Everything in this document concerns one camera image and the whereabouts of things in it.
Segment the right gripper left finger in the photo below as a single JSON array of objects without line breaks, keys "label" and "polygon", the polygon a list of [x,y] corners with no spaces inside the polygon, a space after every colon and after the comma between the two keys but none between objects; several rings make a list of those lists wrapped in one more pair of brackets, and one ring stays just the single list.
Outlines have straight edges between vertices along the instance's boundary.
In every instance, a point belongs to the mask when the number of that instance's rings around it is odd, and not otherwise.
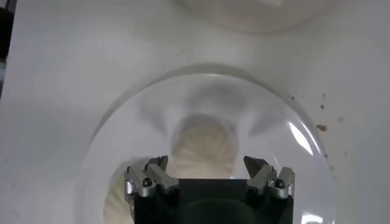
[{"label": "right gripper left finger", "polygon": [[167,165],[165,155],[151,158],[143,167],[129,166],[124,174],[125,197],[152,197],[158,190],[172,197],[179,195],[179,180],[165,172]]}]

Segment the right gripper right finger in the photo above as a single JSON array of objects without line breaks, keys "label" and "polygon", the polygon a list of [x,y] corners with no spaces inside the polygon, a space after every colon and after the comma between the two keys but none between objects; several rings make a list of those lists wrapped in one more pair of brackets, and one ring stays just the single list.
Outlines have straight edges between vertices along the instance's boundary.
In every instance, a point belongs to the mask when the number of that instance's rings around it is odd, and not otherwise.
[{"label": "right gripper right finger", "polygon": [[279,173],[264,159],[244,157],[244,165],[250,178],[246,184],[259,196],[266,192],[274,198],[294,197],[295,173],[289,167],[283,167]]}]

